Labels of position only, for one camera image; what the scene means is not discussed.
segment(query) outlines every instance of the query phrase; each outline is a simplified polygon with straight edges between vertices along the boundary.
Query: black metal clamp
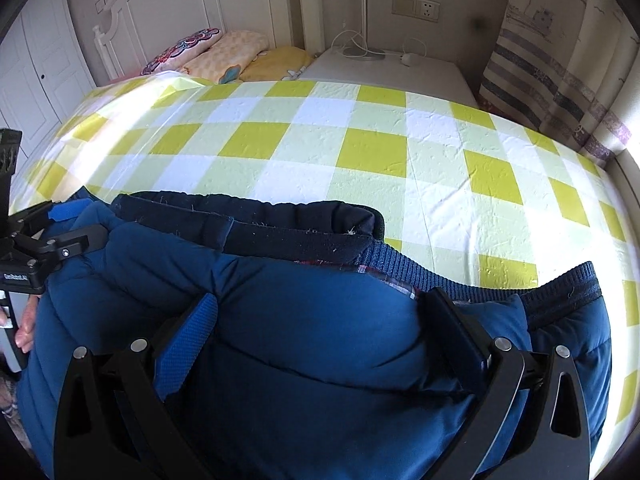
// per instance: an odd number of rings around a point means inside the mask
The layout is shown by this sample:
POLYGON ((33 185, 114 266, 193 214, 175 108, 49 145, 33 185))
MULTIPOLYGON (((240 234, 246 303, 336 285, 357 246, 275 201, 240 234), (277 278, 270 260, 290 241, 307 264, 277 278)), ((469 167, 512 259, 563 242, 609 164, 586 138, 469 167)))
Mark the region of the black metal clamp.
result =
POLYGON ((43 202, 9 216, 11 177, 21 139, 21 132, 0 129, 0 291, 4 291, 0 308, 9 319, 4 330, 14 357, 24 369, 28 356, 15 345, 18 322, 9 292, 42 294, 47 276, 60 263, 103 248, 108 232, 96 224, 52 238, 34 238, 54 222, 50 213, 57 205, 53 202, 43 202))
POLYGON ((560 345, 549 354, 540 354, 521 351, 504 337, 491 340, 443 290, 435 288, 428 294, 432 305, 446 305, 451 319, 465 329, 478 353, 487 357, 489 381, 474 412, 423 480, 587 480, 587 414, 569 349, 560 345), (491 470, 476 474, 520 390, 529 390, 529 396, 505 458, 491 470))
POLYGON ((156 395, 156 354, 145 339, 109 356, 74 351, 58 405, 57 479, 213 480, 156 395))

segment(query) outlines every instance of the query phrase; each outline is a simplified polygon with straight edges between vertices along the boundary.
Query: wardrobe door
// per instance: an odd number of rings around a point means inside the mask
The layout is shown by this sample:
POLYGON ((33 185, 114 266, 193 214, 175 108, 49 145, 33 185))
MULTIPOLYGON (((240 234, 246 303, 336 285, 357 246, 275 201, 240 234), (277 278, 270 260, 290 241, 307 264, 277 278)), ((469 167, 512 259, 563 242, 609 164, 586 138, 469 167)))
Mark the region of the wardrobe door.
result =
POLYGON ((22 132, 27 156, 60 126, 31 62, 20 16, 0 44, 0 113, 10 128, 22 132))
POLYGON ((95 84, 84 62, 66 0, 29 0, 21 12, 40 78, 61 122, 71 117, 95 84))

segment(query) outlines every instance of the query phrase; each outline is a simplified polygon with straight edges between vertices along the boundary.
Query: curtain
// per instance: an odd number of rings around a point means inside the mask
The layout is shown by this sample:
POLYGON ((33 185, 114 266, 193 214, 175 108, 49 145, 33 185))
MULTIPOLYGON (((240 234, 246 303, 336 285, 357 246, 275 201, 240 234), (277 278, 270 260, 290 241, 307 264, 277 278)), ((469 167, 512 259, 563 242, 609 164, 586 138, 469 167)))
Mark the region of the curtain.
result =
POLYGON ((604 167, 640 127, 639 44, 615 0, 509 0, 480 106, 604 167))

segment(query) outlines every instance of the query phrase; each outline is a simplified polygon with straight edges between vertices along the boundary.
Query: power outlet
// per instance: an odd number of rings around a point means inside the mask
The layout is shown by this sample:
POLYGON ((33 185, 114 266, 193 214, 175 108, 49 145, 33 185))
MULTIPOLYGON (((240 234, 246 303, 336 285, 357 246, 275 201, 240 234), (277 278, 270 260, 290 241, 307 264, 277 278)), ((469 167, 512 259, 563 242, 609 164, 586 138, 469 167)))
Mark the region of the power outlet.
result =
POLYGON ((440 4, 431 0, 418 0, 415 6, 415 17, 437 22, 440 17, 440 4))

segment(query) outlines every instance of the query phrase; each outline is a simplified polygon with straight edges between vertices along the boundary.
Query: pink pillow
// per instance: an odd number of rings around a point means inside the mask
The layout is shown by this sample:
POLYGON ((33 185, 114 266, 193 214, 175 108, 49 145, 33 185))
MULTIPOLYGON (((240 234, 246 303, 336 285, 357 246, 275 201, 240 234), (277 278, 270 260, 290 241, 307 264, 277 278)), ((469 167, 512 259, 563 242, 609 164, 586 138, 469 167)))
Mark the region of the pink pillow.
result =
POLYGON ((205 50, 215 44, 222 34, 217 28, 203 28, 192 36, 184 38, 169 47, 160 56, 153 58, 147 66, 142 69, 140 75, 149 75, 164 70, 177 70, 185 63, 195 59, 205 50))

